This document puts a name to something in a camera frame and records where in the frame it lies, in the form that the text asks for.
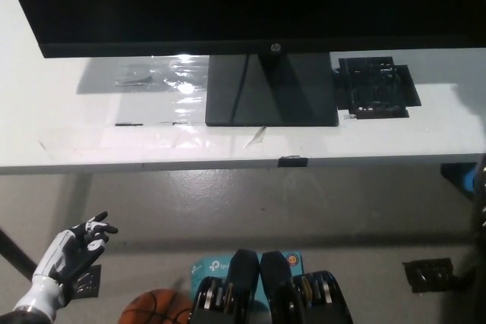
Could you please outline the white and black left hand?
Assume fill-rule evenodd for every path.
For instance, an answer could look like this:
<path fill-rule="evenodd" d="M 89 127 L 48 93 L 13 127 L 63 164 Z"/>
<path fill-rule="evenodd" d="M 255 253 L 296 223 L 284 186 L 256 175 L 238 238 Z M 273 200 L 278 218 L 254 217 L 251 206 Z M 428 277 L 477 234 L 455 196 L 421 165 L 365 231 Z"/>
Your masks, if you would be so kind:
<path fill-rule="evenodd" d="M 101 212 L 55 236 L 14 313 L 32 313 L 43 322 L 54 322 L 57 312 L 72 300 L 78 279 L 103 254 L 109 236 L 118 232 L 106 222 L 107 216 L 107 212 Z"/>

